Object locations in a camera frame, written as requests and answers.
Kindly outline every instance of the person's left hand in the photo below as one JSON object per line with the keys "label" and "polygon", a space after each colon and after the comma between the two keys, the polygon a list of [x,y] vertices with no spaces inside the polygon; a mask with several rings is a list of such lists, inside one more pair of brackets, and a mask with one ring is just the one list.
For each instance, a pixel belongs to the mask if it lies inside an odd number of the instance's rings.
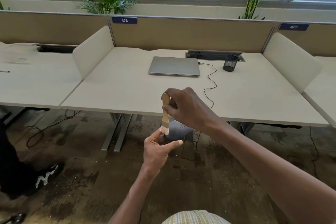
{"label": "person's left hand", "polygon": [[143,167],[149,171],[150,175],[156,176],[161,167],[166,163],[168,153],[183,144],[182,140],[172,141],[165,145],[160,145],[163,141],[160,129],[145,139],[145,149],[143,151]]}

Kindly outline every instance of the black pants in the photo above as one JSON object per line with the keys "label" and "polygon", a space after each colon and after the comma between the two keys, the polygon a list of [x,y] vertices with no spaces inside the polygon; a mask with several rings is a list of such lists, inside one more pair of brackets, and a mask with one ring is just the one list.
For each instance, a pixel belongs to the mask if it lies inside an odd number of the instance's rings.
{"label": "black pants", "polygon": [[8,141],[5,125],[0,121],[0,191],[24,194],[34,186],[37,176],[30,165],[19,161],[15,148]]}

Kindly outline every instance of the desk divider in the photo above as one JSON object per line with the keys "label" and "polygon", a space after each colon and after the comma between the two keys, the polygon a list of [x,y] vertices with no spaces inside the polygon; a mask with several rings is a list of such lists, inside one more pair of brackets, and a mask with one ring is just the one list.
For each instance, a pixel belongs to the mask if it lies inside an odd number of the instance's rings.
{"label": "desk divider", "polygon": [[272,36],[264,56],[300,93],[322,71],[315,57],[280,33]]}
{"label": "desk divider", "polygon": [[73,50],[72,57],[83,80],[113,48],[110,28],[104,26]]}
{"label": "desk divider", "polygon": [[261,53],[274,22],[138,16],[136,24],[109,23],[116,47]]}
{"label": "desk divider", "polygon": [[288,22],[290,24],[309,24],[305,31],[279,30],[280,22],[273,34],[281,33],[313,56],[336,57],[336,24]]}
{"label": "desk divider", "polygon": [[103,26],[104,15],[0,11],[0,41],[79,45]]}

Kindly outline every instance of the number sign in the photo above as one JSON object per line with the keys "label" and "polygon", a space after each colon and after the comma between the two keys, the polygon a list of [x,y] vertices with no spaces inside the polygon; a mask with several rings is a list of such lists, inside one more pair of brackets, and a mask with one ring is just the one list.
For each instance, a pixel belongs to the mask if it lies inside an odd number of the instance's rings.
{"label": "number sign", "polygon": [[298,30],[306,31],[309,24],[294,24],[294,23],[281,23],[279,30]]}
{"label": "number sign", "polygon": [[138,24],[138,20],[136,17],[112,16],[112,22],[119,24]]}

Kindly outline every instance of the white shoe logo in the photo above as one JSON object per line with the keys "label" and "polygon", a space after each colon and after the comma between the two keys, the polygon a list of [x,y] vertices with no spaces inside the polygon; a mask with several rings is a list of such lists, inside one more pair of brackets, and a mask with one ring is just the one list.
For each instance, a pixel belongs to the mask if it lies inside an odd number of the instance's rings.
{"label": "white shoe logo", "polygon": [[52,175],[56,171],[56,169],[58,168],[58,165],[52,166],[51,168],[53,168],[53,167],[55,167],[55,169],[51,172],[47,172],[45,177],[39,176],[39,178],[37,178],[37,182],[35,184],[36,189],[38,188],[40,181],[43,181],[44,186],[48,184],[49,175]]}

